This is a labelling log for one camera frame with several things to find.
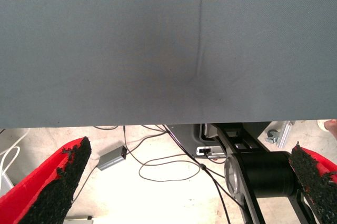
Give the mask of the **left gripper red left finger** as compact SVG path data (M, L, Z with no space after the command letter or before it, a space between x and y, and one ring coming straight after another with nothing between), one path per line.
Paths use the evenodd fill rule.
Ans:
M91 153L87 137L63 145L1 197L1 223L63 223Z

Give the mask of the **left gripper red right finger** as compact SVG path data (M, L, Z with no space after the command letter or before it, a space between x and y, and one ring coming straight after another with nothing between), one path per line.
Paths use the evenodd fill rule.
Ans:
M299 144L289 163L319 223L336 223L336 164Z

